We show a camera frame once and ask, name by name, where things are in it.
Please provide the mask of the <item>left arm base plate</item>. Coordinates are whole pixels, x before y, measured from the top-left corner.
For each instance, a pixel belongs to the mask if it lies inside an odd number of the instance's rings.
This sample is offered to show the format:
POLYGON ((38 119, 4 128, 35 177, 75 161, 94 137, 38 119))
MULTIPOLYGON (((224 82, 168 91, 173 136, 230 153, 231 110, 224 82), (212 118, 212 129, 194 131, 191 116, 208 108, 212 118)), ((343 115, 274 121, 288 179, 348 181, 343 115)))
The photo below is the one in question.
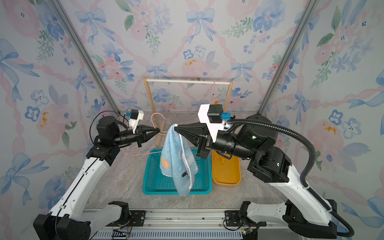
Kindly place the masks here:
POLYGON ((129 218, 125 222, 112 222, 107 227, 143 227, 145 218, 146 218, 145 210, 130 210, 129 218))

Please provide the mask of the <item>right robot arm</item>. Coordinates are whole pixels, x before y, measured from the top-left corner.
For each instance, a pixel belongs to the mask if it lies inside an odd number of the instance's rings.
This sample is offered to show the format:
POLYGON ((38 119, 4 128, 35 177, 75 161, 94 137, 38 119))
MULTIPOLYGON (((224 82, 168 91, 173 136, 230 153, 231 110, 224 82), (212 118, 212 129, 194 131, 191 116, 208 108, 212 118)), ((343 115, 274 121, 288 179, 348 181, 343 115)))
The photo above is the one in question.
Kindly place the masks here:
POLYGON ((254 177, 278 189, 286 202, 259 205, 244 201, 238 216, 242 225, 262 227, 267 223, 287 226, 296 234, 313 239, 336 239, 336 203, 326 200, 306 182, 306 176, 316 160, 313 144, 304 136, 271 123, 262 115, 246 119, 207 114, 197 123, 180 125, 176 132, 198 149, 198 156, 206 158, 215 151, 225 158, 237 157, 249 161, 248 170, 254 177), (275 143, 279 134, 285 134, 302 143, 308 150, 309 160, 298 172, 290 158, 275 143))

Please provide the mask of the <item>light blue towel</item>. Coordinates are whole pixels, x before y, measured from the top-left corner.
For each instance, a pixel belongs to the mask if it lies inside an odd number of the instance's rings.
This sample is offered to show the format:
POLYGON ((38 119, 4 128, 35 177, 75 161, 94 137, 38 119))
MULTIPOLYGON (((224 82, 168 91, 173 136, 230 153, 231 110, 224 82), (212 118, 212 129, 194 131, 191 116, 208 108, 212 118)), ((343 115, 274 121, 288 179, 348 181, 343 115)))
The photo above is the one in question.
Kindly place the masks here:
POLYGON ((177 126, 172 125, 167 132, 160 169, 164 176, 173 179, 178 194, 185 197, 193 188, 199 168, 188 140, 176 132, 177 126))

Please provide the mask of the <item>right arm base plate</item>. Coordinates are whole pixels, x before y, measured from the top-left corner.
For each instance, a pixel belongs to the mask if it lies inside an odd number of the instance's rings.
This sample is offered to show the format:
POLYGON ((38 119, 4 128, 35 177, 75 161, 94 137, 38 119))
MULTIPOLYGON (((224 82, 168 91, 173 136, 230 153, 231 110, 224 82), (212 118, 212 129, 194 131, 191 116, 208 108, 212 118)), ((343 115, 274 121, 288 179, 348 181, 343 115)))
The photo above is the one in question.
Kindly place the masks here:
POLYGON ((224 211, 224 225, 226 227, 256 227, 258 223, 253 223, 251 220, 248 220, 246 217, 239 217, 239 210, 226 210, 224 211))

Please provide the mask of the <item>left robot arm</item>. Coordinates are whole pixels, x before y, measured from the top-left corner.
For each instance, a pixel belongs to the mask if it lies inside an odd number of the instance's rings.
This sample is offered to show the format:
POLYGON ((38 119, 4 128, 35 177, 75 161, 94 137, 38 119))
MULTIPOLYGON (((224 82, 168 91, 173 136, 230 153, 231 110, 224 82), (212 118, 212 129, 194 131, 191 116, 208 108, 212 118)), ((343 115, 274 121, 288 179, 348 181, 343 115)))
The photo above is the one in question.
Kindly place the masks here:
POLYGON ((140 125, 142 118, 134 117, 127 124, 113 116, 99 120, 98 135, 79 174, 49 213, 36 217, 33 227, 39 239, 89 240, 111 223, 121 227, 132 223, 133 217, 126 202, 112 201, 103 209, 90 214, 85 214, 84 208, 97 183, 122 148, 131 144, 141 147, 160 133, 159 128, 140 125))

